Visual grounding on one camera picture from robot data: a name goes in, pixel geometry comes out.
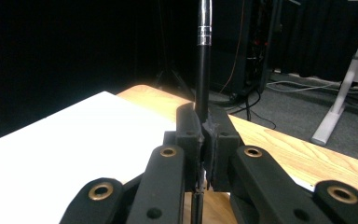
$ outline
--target black curtain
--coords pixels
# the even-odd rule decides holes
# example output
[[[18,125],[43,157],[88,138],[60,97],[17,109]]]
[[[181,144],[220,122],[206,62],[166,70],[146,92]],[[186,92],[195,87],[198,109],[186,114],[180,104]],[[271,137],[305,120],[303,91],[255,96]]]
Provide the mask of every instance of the black curtain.
[[[282,1],[268,68],[341,81],[358,48],[358,1]]]
[[[137,66],[154,57],[144,41],[153,34],[148,5],[0,1],[0,136],[97,92],[133,85]]]

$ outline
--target wooden tabletop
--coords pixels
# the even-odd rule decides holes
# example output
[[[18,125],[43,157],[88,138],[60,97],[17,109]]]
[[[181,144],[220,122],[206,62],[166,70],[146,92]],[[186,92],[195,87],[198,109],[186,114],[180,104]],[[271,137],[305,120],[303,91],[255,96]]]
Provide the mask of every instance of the wooden tabletop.
[[[146,85],[134,86],[117,96],[172,121],[175,121],[176,108],[188,103],[186,99]],[[358,189],[358,160],[244,119],[233,116],[230,119],[246,145],[264,148],[289,175],[312,185],[334,179]],[[204,206],[205,223],[236,223],[227,195],[206,192]]]

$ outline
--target black plastic part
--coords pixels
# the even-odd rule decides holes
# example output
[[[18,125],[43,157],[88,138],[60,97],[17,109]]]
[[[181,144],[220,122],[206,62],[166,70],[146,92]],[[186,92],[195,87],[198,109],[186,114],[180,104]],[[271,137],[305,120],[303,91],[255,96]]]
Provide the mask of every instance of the black plastic part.
[[[166,131],[164,133],[164,140],[162,145],[175,145],[176,144],[176,131]]]
[[[89,197],[89,192],[94,186],[102,183],[110,183],[113,193],[109,197],[94,201]],[[112,223],[122,197],[123,188],[115,179],[100,178],[89,182],[81,189],[66,208],[61,224],[105,224]]]
[[[143,174],[138,175],[123,186],[124,193],[121,198],[119,210],[117,211],[117,214],[115,215],[115,220],[113,221],[113,223],[125,223],[126,222],[128,216],[130,214],[133,201],[135,199],[136,191],[139,188],[139,185],[141,183],[143,176],[144,176]]]
[[[244,143],[223,108],[210,105],[209,112],[207,122],[202,124],[207,133],[204,155],[206,178],[208,185],[213,186],[213,191],[230,192],[227,177],[228,159]]]
[[[176,140],[175,144],[185,151],[185,191],[195,191],[201,167],[201,145],[203,142],[199,118],[193,104],[181,105],[176,110]]]
[[[230,159],[231,195],[253,205],[258,223],[331,223],[281,166],[260,147],[239,147]],[[247,217],[234,210],[237,220]]]
[[[358,190],[335,180],[319,182],[313,200],[335,223],[358,223]]]
[[[182,223],[184,165],[185,154],[178,146],[153,151],[127,223]]]
[[[255,206],[235,194],[229,198],[231,209],[235,214],[238,223],[258,223],[258,213]]]

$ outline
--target gray carpet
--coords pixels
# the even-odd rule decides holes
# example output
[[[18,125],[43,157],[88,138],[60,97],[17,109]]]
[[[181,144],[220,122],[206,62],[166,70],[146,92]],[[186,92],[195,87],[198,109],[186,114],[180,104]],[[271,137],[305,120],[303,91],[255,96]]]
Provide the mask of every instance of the gray carpet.
[[[317,86],[325,85],[321,81],[288,75],[273,75],[271,78]],[[271,84],[269,86],[285,91],[298,89],[297,86],[282,84]],[[331,88],[339,88],[339,86],[334,85]],[[271,122],[265,120],[267,119],[276,125],[276,131],[309,141],[328,109],[334,103],[336,96],[336,92],[326,90],[280,92],[265,89],[261,94],[259,103],[252,107],[252,111],[263,119],[252,113],[251,122],[274,128]],[[217,93],[212,93],[211,98],[227,99],[226,96]],[[257,94],[254,93],[250,96],[249,103],[251,104],[256,100]],[[235,116],[246,119],[246,111],[241,111]],[[358,93],[347,97],[345,111],[324,147],[358,159]]]

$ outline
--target white paper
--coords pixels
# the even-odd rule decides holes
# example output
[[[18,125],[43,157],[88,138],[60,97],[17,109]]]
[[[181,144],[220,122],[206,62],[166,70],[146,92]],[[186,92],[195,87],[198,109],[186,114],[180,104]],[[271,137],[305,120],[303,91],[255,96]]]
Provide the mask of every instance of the white paper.
[[[141,174],[171,121],[101,92],[0,138],[0,223],[58,223],[100,177]]]

